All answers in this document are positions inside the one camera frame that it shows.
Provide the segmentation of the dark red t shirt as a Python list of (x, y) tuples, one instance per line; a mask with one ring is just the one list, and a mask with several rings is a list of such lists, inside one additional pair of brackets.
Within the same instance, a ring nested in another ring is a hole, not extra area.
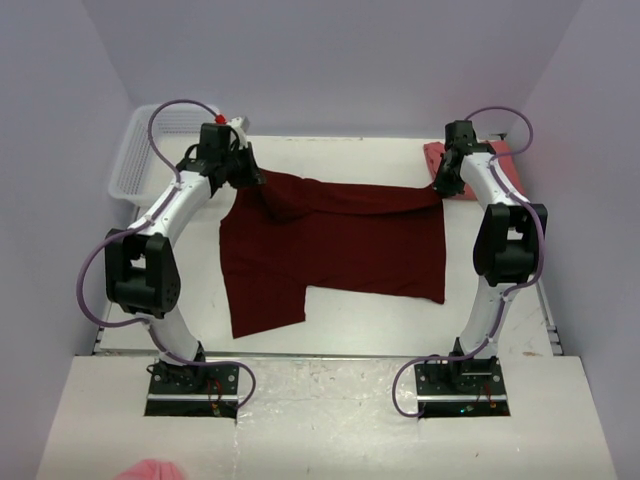
[(233, 337), (303, 322), (310, 287), (444, 304), (444, 206), (433, 187), (264, 176), (220, 224)]

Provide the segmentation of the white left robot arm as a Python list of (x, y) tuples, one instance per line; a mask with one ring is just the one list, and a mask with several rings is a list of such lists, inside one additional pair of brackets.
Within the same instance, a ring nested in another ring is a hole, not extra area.
[(204, 123), (199, 141), (176, 165), (178, 176), (134, 222), (132, 233), (104, 250), (108, 299), (142, 321), (160, 352), (172, 365), (203, 362), (201, 343), (179, 310), (181, 278), (173, 252), (192, 217), (224, 185), (243, 189), (266, 182), (255, 161), (246, 130), (249, 120)]

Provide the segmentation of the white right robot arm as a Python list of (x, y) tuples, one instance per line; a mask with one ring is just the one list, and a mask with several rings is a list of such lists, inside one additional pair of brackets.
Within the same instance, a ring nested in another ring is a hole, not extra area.
[(452, 198), (468, 186), (484, 211), (473, 247), (478, 288), (451, 361), (491, 359), (498, 354), (502, 323), (514, 298), (537, 283), (544, 265), (547, 209), (518, 191), (500, 158), (493, 146), (477, 139), (471, 121), (445, 126), (434, 190)]

